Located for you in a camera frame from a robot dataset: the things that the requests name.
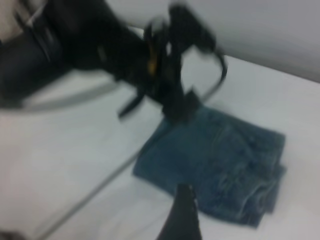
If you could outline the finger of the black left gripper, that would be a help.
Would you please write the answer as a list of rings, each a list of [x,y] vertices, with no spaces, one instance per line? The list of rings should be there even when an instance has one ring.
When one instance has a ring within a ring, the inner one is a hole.
[[[130,112],[132,112],[144,99],[144,95],[137,95],[132,100],[130,100],[127,105],[125,105],[118,113],[119,118],[124,118]]]
[[[200,105],[200,99],[193,89],[184,93],[180,88],[165,97],[162,112],[172,123],[186,122]]]

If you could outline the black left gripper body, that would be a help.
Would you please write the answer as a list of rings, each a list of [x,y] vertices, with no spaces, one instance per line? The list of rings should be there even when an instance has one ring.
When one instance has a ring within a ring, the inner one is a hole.
[[[137,93],[134,105],[148,97],[163,110],[184,110],[187,96],[181,82],[182,54],[186,50],[181,32],[183,28],[175,20],[161,22],[154,29],[151,22],[144,29],[143,37],[135,47],[134,86]]]

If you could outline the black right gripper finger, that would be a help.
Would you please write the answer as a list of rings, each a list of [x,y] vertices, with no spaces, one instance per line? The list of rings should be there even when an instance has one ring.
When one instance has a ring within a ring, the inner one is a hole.
[[[188,184],[178,184],[169,215],[158,240],[201,240],[197,198]]]

